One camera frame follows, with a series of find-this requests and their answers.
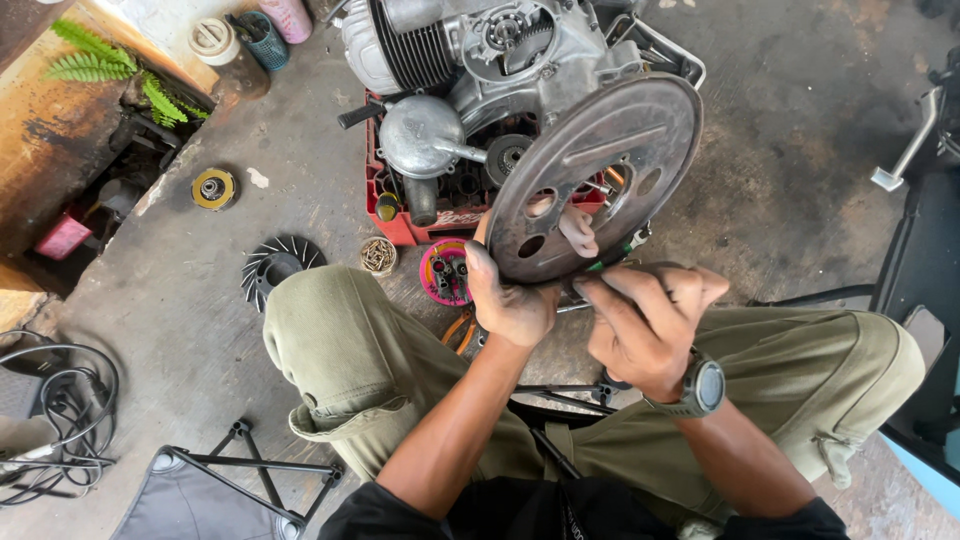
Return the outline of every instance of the rubber grip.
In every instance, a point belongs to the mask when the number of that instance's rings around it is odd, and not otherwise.
[[[367,104],[360,109],[354,109],[349,112],[344,112],[343,114],[337,115],[337,122],[340,123],[340,127],[343,129],[349,129],[360,122],[363,122],[367,118],[373,118],[378,114],[386,112],[387,110],[381,105],[376,105],[373,103]]]

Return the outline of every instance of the green plant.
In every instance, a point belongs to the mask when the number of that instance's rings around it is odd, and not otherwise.
[[[143,93],[150,100],[151,112],[157,124],[172,128],[177,122],[186,122],[185,110],[198,118],[209,116],[205,110],[183,103],[164,86],[156,73],[140,68],[127,51],[113,47],[83,25],[57,19],[50,28],[82,52],[55,61],[43,76],[44,79],[83,83],[119,81],[129,79],[139,69]]]

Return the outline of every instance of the olive green pants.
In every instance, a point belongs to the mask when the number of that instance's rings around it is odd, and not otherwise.
[[[364,480],[376,477],[468,369],[373,277],[342,266],[300,272],[277,287],[263,338],[303,397],[290,412],[291,429],[331,443]],[[730,400],[797,469],[809,480],[829,472],[838,487],[850,483],[848,457],[924,376],[913,338],[861,311],[714,309],[695,344],[723,365]],[[643,401],[587,428],[548,424],[546,431],[586,476],[620,479],[711,518],[730,513],[672,421]],[[473,475],[498,476],[556,478],[527,427],[506,409]]]

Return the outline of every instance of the pink container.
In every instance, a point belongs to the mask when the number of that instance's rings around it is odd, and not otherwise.
[[[60,217],[57,225],[34,246],[34,251],[53,260],[64,260],[92,233],[93,231],[71,217],[67,211]]]
[[[313,32],[301,0],[259,0],[259,4],[287,43],[303,43]]]

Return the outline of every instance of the black shirt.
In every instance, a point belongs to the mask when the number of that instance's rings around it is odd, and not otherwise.
[[[439,522],[424,516],[375,482],[353,492],[320,530],[323,540],[375,538],[631,539],[675,540],[614,479],[584,478],[564,484],[500,477],[472,483]],[[781,519],[732,517],[726,539],[846,539],[843,521],[817,498]]]

